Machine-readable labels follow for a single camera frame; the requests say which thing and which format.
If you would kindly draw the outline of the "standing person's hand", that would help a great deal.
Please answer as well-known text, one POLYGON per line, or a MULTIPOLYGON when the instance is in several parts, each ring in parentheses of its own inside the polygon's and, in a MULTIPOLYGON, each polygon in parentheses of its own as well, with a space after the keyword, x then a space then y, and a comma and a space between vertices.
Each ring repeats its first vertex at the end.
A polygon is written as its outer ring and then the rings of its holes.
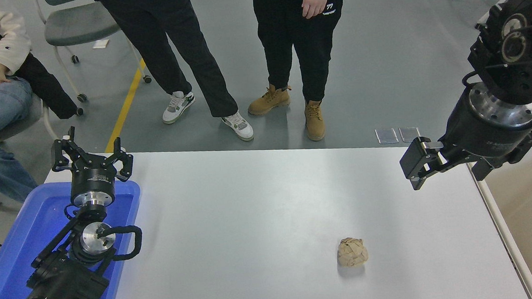
POLYGON ((302 0, 302 16, 306 19, 311 19, 315 16, 321 15, 326 9, 328 0, 302 0))

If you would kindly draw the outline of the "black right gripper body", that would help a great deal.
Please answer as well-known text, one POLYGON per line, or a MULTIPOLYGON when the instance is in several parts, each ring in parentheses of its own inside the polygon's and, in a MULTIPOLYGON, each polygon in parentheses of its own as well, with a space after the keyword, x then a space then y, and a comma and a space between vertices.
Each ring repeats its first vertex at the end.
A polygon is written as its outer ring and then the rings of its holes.
POLYGON ((504 156, 532 131, 532 102, 513 105, 497 99, 487 88, 465 89, 449 116, 442 156, 447 160, 504 156))

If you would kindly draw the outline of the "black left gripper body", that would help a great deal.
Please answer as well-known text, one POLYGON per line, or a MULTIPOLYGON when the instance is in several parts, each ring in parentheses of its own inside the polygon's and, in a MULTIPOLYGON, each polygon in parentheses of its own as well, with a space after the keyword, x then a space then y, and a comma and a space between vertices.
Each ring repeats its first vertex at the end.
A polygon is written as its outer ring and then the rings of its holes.
POLYGON ((107 195, 114 195, 115 168, 90 168, 74 163, 71 168, 72 185, 71 197, 78 197, 90 191, 104 192, 107 195))

